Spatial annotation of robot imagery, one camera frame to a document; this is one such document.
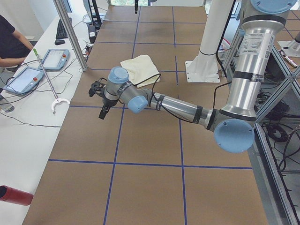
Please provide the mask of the cream long-sleeve cat shirt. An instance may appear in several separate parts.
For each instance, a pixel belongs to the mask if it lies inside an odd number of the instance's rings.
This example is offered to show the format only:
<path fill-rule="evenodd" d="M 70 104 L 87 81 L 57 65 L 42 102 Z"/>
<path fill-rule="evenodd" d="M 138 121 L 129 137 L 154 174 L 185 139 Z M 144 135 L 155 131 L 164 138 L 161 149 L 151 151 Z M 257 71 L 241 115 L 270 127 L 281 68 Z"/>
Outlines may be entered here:
<path fill-rule="evenodd" d="M 158 78 L 159 72 L 149 55 L 140 55 L 120 64 L 128 71 L 129 80 L 138 88 L 153 84 Z"/>

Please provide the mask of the near blue teach pendant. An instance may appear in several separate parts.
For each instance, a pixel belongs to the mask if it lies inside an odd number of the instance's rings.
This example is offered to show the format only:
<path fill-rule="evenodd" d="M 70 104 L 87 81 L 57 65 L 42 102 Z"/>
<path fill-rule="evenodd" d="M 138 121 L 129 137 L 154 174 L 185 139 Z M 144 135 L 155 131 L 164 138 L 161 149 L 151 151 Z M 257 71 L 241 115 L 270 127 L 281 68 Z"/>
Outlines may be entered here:
<path fill-rule="evenodd" d="M 3 89 L 15 94 L 25 94 L 32 90 L 43 77 L 44 72 L 42 70 L 26 67 L 10 80 Z"/>

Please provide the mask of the black keyboard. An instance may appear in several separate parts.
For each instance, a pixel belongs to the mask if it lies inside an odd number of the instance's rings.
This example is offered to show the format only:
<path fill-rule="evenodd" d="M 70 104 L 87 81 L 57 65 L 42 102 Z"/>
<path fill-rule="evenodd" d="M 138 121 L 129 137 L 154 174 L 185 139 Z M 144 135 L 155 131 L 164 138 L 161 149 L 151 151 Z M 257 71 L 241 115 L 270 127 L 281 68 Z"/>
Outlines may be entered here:
<path fill-rule="evenodd" d="M 66 38 L 68 38 L 68 34 L 65 30 L 65 27 L 64 27 L 61 19 L 59 19 L 58 25 L 57 25 L 57 31 L 56 31 L 56 39 L 66 39 Z"/>

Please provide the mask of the seated person black shirt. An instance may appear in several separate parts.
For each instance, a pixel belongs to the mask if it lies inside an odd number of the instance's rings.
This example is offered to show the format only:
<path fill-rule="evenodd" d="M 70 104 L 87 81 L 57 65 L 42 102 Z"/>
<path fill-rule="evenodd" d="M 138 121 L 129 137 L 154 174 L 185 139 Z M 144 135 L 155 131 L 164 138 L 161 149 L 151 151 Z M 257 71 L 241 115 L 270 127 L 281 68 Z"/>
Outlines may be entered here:
<path fill-rule="evenodd" d="M 33 49 L 29 40 L 5 17 L 0 16 L 0 67 L 21 65 Z"/>

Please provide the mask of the white reacher grabber stick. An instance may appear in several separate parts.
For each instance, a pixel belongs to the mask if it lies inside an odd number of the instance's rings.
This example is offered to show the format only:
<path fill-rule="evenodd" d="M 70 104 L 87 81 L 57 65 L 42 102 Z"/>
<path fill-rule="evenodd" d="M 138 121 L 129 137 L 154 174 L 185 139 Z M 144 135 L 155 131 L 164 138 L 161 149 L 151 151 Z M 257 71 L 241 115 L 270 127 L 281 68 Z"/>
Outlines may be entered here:
<path fill-rule="evenodd" d="M 37 60 L 38 60 L 38 62 L 40 64 L 40 66 L 41 66 L 41 68 L 42 68 L 42 70 L 43 70 L 43 72 L 45 74 L 45 77 L 46 77 L 46 79 L 48 81 L 48 84 L 49 84 L 49 86 L 50 86 L 50 88 L 52 90 L 52 93 L 54 95 L 55 100 L 53 101 L 53 103 L 51 105 L 51 110 L 52 110 L 52 113 L 55 114 L 56 113 L 56 111 L 55 111 L 56 105 L 60 105 L 62 103 L 70 104 L 70 101 L 68 99 L 60 98 L 58 96 L 58 94 L 56 93 L 56 91 L 55 91 L 55 89 L 54 89 L 54 87 L 53 87 L 53 85 L 52 85 L 52 83 L 50 81 L 50 78 L 49 78 L 49 76 L 48 76 L 48 74 L 47 74 L 47 72 L 46 72 L 46 70 L 45 70 L 45 68 L 43 66 L 43 63 L 42 63 L 42 61 L 41 61 L 41 59 L 39 57 L 39 54 L 38 54 L 38 52 L 37 52 L 37 50 L 35 48 L 33 48 L 33 52 L 34 52 L 34 54 L 35 54 L 35 56 L 36 56 L 36 58 L 37 58 Z"/>

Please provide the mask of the blue teach pendant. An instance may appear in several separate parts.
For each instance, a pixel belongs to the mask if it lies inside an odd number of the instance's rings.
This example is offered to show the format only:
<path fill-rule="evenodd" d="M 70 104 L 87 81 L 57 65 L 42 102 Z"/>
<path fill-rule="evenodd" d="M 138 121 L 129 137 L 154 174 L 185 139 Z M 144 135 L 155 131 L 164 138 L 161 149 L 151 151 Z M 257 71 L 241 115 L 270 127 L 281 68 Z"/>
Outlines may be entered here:
<path fill-rule="evenodd" d="M 25 94 L 32 90 L 43 77 L 44 72 L 42 70 L 26 67 L 10 80 L 3 89 L 15 94 Z"/>
<path fill-rule="evenodd" d="M 64 67 L 69 56 L 68 49 L 48 49 L 41 61 L 45 70 L 58 71 Z"/>

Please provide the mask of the red cylinder bottle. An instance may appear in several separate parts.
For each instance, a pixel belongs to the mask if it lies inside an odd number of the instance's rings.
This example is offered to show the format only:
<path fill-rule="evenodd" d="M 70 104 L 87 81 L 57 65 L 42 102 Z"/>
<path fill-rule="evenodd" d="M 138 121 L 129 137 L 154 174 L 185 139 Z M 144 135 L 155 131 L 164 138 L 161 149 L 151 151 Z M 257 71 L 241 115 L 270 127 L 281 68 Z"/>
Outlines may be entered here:
<path fill-rule="evenodd" d="M 28 206 L 31 204 L 33 196 L 31 193 L 5 185 L 0 187 L 0 200 L 3 202 Z"/>

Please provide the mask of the far blue teach pendant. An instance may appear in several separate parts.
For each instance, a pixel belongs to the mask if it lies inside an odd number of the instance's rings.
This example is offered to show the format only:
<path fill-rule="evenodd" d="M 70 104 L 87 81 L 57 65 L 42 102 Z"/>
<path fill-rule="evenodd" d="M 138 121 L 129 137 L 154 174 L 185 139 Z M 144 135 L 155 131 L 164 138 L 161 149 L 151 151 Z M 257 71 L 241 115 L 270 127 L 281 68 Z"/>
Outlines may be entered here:
<path fill-rule="evenodd" d="M 64 67 L 69 56 L 68 49 L 48 49 L 41 61 L 45 70 L 58 71 Z"/>

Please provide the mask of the black computer mouse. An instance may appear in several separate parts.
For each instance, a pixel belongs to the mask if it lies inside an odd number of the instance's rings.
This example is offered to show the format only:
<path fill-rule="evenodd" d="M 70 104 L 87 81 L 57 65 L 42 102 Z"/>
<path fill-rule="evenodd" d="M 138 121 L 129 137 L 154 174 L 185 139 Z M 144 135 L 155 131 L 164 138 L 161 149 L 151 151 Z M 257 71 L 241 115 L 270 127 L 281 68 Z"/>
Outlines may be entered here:
<path fill-rule="evenodd" d="M 65 40 L 63 40 L 63 39 L 56 39 L 55 41 L 54 41 L 54 44 L 55 45 L 62 45 L 62 44 L 64 44 L 65 43 Z"/>

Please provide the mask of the aluminium frame post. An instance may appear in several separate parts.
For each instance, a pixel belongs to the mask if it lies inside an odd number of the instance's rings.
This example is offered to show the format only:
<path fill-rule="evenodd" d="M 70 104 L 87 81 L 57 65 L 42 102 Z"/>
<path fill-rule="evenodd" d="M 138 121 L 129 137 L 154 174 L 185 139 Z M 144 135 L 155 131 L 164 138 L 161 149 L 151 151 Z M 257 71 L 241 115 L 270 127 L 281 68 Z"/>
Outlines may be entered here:
<path fill-rule="evenodd" d="M 57 13 L 66 29 L 67 35 L 68 35 L 68 39 L 71 43 L 71 46 L 75 52 L 75 55 L 79 61 L 79 64 L 82 68 L 82 71 L 86 71 L 86 69 L 88 68 L 87 63 L 85 61 L 85 58 L 83 56 L 83 53 L 81 51 L 77 36 L 75 34 L 75 31 L 73 29 L 73 26 L 70 22 L 68 13 L 66 11 L 65 5 L 63 3 L 62 0 L 53 0 L 54 5 L 56 7 Z"/>

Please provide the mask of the grey water bottle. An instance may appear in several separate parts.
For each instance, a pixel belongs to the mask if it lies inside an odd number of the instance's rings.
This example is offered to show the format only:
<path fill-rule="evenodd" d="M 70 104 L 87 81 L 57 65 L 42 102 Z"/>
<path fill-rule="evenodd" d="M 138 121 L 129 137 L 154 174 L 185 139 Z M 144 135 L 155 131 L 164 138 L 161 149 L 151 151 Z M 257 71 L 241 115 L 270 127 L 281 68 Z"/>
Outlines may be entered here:
<path fill-rule="evenodd" d="M 10 102 L 8 102 L 2 95 L 0 96 L 0 108 L 6 113 L 10 113 L 15 109 L 15 107 Z"/>

